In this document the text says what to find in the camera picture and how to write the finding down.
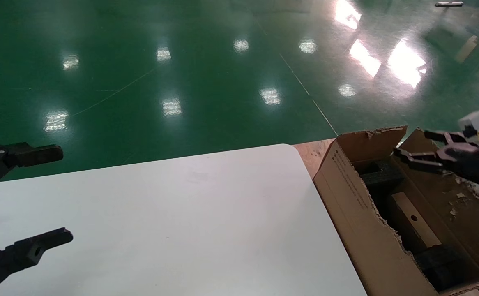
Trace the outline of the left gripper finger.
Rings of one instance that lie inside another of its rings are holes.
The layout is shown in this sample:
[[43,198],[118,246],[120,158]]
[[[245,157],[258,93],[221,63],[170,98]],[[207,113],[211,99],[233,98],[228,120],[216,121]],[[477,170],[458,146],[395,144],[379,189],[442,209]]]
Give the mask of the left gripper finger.
[[16,167],[32,167],[52,163],[63,159],[60,146],[49,145],[33,147],[27,142],[0,144],[0,180]]
[[0,250],[0,284],[11,274],[36,266],[45,251],[70,243],[73,234],[65,227],[18,240]]

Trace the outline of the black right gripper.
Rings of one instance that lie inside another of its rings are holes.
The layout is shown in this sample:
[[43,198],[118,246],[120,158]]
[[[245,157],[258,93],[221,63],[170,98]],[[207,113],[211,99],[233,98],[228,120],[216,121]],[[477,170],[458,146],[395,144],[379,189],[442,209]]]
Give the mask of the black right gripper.
[[394,155],[411,170],[442,174],[452,171],[461,178],[479,184],[479,147],[467,143],[459,132],[425,130],[424,137],[434,142],[450,143],[433,152],[410,153],[401,148]]

